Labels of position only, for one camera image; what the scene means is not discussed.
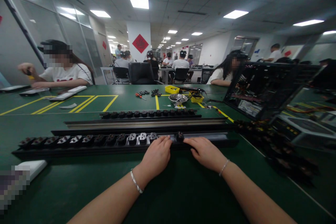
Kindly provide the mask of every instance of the screwdriver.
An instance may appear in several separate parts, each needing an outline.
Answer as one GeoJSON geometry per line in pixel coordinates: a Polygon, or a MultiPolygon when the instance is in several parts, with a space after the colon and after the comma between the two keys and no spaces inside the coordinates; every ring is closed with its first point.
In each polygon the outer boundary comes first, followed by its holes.
{"type": "Polygon", "coordinates": [[[139,95],[138,93],[136,93],[136,94],[135,94],[135,96],[136,96],[136,97],[140,97],[141,99],[144,99],[144,100],[146,100],[145,98],[142,98],[142,96],[141,96],[141,95],[139,95]]]}

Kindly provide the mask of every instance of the white wristband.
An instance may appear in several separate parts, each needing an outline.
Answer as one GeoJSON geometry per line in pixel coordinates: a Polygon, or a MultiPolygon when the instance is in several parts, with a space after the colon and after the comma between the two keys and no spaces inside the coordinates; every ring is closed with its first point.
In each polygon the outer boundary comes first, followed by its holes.
{"type": "Polygon", "coordinates": [[[226,163],[225,163],[225,165],[223,166],[222,170],[221,170],[220,173],[218,174],[220,177],[222,176],[222,173],[223,173],[223,171],[224,171],[226,165],[227,165],[229,162],[230,162],[230,159],[228,159],[228,160],[226,161],[226,163]]]}
{"type": "Polygon", "coordinates": [[[135,181],[135,178],[133,176],[133,172],[132,172],[133,169],[131,169],[131,178],[134,182],[134,184],[136,185],[136,189],[139,191],[139,193],[143,193],[143,190],[140,189],[140,187],[138,186],[137,182],[135,181]]]}

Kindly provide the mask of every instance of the hair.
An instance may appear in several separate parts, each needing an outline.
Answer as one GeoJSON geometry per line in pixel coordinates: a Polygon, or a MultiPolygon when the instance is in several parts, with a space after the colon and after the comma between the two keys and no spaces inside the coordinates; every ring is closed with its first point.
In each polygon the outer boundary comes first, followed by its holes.
{"type": "Polygon", "coordinates": [[[272,45],[271,48],[280,49],[280,44],[276,43],[276,44],[272,45]]]}

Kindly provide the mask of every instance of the hand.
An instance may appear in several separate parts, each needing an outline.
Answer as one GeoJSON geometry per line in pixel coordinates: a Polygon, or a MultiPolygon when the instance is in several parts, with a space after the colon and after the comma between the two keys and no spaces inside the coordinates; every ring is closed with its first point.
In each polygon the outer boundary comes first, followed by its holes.
{"type": "Polygon", "coordinates": [[[191,149],[191,153],[201,165],[217,173],[221,172],[227,158],[208,139],[185,138],[183,142],[196,149],[191,149]]]}
{"type": "Polygon", "coordinates": [[[34,82],[31,86],[33,89],[51,88],[53,86],[53,82],[34,82]]]}
{"type": "Polygon", "coordinates": [[[24,74],[28,73],[27,70],[29,70],[31,74],[36,73],[35,67],[32,63],[22,63],[18,65],[17,68],[24,74]]]}
{"type": "Polygon", "coordinates": [[[133,174],[142,189],[167,167],[170,159],[170,136],[161,136],[147,149],[141,163],[134,168],[133,174]]]}

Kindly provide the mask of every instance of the red diamond decoration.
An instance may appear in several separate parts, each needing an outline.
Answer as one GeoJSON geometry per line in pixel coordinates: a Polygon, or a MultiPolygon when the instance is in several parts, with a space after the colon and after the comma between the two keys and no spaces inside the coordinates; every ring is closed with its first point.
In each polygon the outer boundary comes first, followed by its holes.
{"type": "Polygon", "coordinates": [[[140,53],[142,53],[148,46],[147,41],[141,36],[141,34],[137,36],[132,44],[140,53]]]}

